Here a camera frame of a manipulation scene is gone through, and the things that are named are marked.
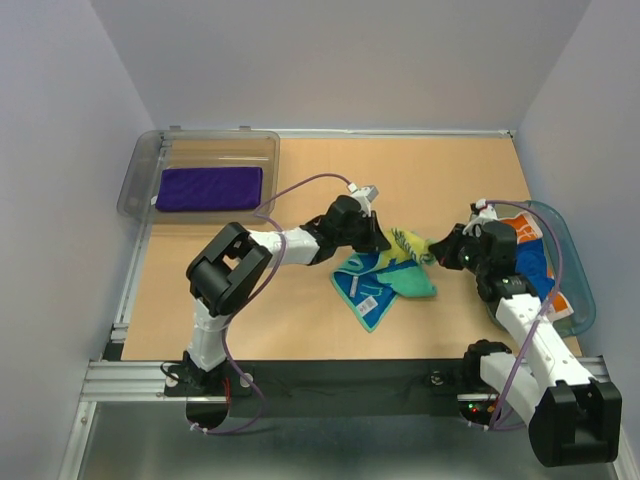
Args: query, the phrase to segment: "screw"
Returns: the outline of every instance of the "screw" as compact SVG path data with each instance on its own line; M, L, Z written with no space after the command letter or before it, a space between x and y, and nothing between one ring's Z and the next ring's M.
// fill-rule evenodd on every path
M245 377L247 377L249 380L253 382L253 375L251 375L250 373L245 373L244 375ZM240 386L242 388L249 388L249 382L247 382L244 378L240 377Z
M168 388L173 388L176 385L178 385L178 382L176 380L174 380L171 377L167 377L166 380L164 381L164 384L168 387Z
M444 384L444 379L442 378L442 375L440 374L440 372L433 372L430 380L431 380L431 384L435 386L440 386Z

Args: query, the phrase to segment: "yellow cloth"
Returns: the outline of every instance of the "yellow cloth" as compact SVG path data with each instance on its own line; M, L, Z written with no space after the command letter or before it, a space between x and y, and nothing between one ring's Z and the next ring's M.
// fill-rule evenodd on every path
M435 261L434 256L429 253L432 240L425 240L416 233L400 228L392 228L383 233L391 244L391 249L380 253L380 268L388 267L392 260L396 264L413 260L418 265L432 264Z

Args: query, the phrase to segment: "purple towel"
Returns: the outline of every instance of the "purple towel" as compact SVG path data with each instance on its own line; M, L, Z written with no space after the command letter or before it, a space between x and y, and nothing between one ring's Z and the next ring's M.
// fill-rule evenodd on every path
M260 205L260 167L168 168L156 209L161 212L252 210Z

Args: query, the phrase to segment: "wooden board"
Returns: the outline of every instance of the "wooden board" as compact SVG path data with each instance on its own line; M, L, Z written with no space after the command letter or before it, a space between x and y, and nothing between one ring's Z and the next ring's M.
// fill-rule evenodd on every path
M465 222L478 198L525 199L527 186L509 139L283 139L278 190L320 172L375 184L383 228L441 239ZM321 179L278 199L273 217L290 228L324 213L344 193ZM189 343L193 305L185 270L219 226L153 227L123 360L178 359ZM367 333L329 281L350 254L314 266L282 268L229 333L239 359L456 358L481 338L513 340L487 316L468 272L427 267L432 299L399 299ZM568 339L579 354L575 339Z

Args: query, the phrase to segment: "blue towel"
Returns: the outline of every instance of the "blue towel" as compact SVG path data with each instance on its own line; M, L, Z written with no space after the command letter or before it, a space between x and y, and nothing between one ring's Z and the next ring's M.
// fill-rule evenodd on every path
M541 238L518 244L516 272L527 277L538 292L541 302L547 298L556 282L547 276L547 258L544 255L544 243Z
M331 281L368 332L380 324L398 295L431 297L437 293L414 260L397 263L378 253L356 253L331 274Z

